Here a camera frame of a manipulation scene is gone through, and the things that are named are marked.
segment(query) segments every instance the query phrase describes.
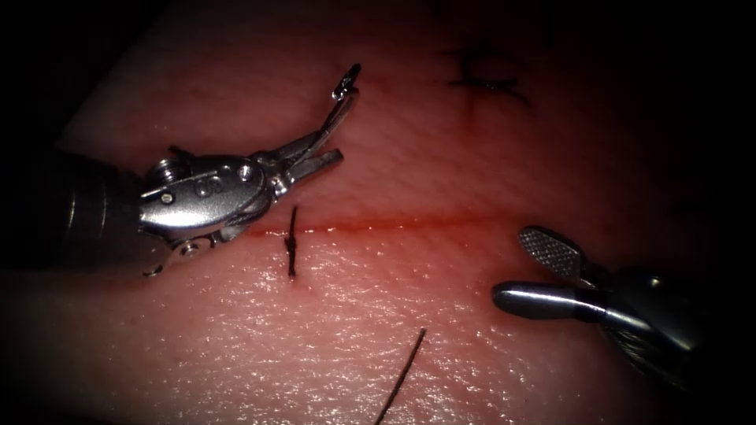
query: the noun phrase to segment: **metal jaw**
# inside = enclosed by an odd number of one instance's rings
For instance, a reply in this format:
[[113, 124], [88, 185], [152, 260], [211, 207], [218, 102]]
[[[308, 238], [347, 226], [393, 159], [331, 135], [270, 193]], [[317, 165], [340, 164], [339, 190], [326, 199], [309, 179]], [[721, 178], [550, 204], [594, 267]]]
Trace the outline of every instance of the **metal jaw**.
[[353, 65], [332, 92], [337, 101], [321, 128], [276, 150], [248, 157], [197, 157], [172, 147], [174, 158], [155, 165], [142, 194], [143, 232], [162, 238], [171, 253], [144, 275], [197, 257], [230, 242], [297, 182], [338, 164], [339, 150], [314, 154], [328, 141], [354, 106], [359, 90], [354, 82], [360, 65]]
[[359, 89], [354, 86], [354, 83], [360, 70], [359, 64], [352, 65], [339, 81], [339, 85], [331, 94], [331, 97], [336, 100], [336, 105], [318, 131], [289, 142], [276, 150], [261, 151], [250, 155], [250, 159], [265, 170], [276, 201], [284, 196], [295, 183], [343, 160], [344, 156], [339, 150], [330, 150], [317, 157], [313, 155], [328, 141], [331, 133], [352, 110], [359, 95]]
[[640, 371], [678, 390], [696, 391], [688, 365], [711, 335], [705, 308], [648, 270], [623, 268], [610, 274], [588, 261], [575, 242], [551, 229], [524, 227], [519, 238], [530, 257], [576, 286], [502, 282], [491, 290], [499, 309], [531, 320], [600, 323], [608, 339]]

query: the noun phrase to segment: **black suture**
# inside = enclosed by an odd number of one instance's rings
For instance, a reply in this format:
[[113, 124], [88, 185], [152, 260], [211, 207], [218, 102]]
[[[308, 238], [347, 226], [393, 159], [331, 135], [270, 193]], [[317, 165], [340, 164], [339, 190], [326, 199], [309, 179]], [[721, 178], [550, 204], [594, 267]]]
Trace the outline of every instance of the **black suture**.
[[396, 384], [394, 385], [394, 389], [391, 390], [391, 394], [388, 395], [388, 400], [386, 400], [384, 408], [381, 409], [380, 414], [378, 415], [378, 419], [376, 419], [376, 425], [380, 425], [380, 423], [383, 422], [384, 417], [386, 416], [386, 412], [388, 412], [388, 409], [394, 402], [396, 394], [398, 394], [399, 392], [399, 388], [404, 383], [404, 379], [407, 377], [407, 373], [410, 372], [410, 366], [412, 366], [412, 363], [415, 361], [415, 356], [417, 355], [417, 351], [420, 349], [420, 344], [423, 342], [423, 338], [425, 338], [425, 328], [421, 327], [420, 334], [417, 336], [417, 340], [415, 341], [415, 346], [412, 348], [412, 353], [409, 354], [409, 359], [407, 359], [407, 362], [404, 364], [404, 368], [402, 369], [402, 373], [399, 374], [399, 379], [397, 379]]
[[297, 275], [294, 262], [297, 257], [297, 239], [294, 237], [294, 222], [297, 220], [297, 207], [291, 210], [291, 222], [289, 223], [289, 235], [283, 239], [286, 252], [289, 254], [289, 276]]
[[461, 78], [456, 81], [450, 81], [451, 86], [469, 86], [469, 87], [482, 87], [492, 91], [501, 91], [523, 102], [527, 106], [531, 106], [530, 99], [523, 94], [514, 90], [517, 85], [517, 78], [505, 78], [505, 79], [484, 79], [474, 76], [470, 69], [474, 61], [484, 59], [486, 57], [502, 57], [507, 60], [511, 60], [509, 54], [494, 50], [489, 42], [483, 41], [477, 46], [455, 50], [450, 52], [459, 56], [459, 68]]

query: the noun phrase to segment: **screw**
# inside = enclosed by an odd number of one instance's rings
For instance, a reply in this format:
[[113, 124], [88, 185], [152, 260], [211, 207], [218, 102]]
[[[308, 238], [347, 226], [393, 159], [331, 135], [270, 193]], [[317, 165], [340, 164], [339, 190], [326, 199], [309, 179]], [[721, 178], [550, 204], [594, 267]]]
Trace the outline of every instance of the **screw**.
[[186, 258], [192, 258], [199, 253], [199, 245], [192, 243], [181, 250], [181, 255]]
[[239, 174], [239, 178], [243, 182], [246, 182], [247, 180], [252, 178], [252, 167], [250, 167], [247, 164], [242, 165], [241, 167], [239, 167], [238, 174]]

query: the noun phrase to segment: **shiny metal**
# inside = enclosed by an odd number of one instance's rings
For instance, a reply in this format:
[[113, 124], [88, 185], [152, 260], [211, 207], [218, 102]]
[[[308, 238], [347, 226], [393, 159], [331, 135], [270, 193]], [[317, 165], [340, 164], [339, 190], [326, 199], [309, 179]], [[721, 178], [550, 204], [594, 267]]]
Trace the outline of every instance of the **shiny metal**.
[[577, 319], [636, 334], [651, 334], [644, 320], [613, 305], [612, 294], [549, 283], [509, 281], [493, 287], [494, 304], [503, 312], [530, 320]]
[[519, 234], [525, 251], [559, 278], [577, 286], [507, 281], [491, 289], [494, 305], [530, 320], [576, 319], [600, 323], [603, 334], [635, 368], [686, 394], [706, 385], [713, 358], [714, 316], [668, 279], [643, 268], [610, 274], [587, 261], [559, 233], [528, 226]]
[[523, 227], [520, 245], [526, 253], [560, 278], [587, 288], [601, 287], [609, 272], [591, 263], [583, 250], [572, 240], [542, 226]]
[[336, 105], [318, 131], [289, 142], [276, 150], [261, 151], [250, 155], [250, 158], [265, 170], [275, 200], [288, 193], [297, 182], [343, 160], [343, 155], [339, 150], [331, 150], [317, 157], [313, 155], [328, 141], [333, 131], [354, 107], [354, 102], [359, 95], [359, 89], [354, 84], [360, 70], [359, 64], [353, 65], [339, 81], [339, 85], [331, 95], [337, 101]]
[[314, 155], [354, 106], [360, 69], [353, 65], [339, 81], [332, 93], [336, 105], [319, 130], [278, 149], [248, 157], [195, 156], [172, 146], [176, 157], [147, 173], [140, 206], [142, 232], [165, 241], [170, 255], [145, 275], [230, 242], [296, 183], [343, 161], [339, 150]]

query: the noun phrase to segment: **textured tip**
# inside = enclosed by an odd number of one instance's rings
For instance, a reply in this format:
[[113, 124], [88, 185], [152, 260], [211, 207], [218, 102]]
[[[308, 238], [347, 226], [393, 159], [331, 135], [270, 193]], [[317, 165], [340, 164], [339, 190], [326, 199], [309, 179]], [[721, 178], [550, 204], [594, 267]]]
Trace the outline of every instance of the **textured tip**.
[[580, 281], [583, 250], [573, 241], [541, 226], [527, 226], [518, 235], [522, 249], [543, 267], [570, 282]]

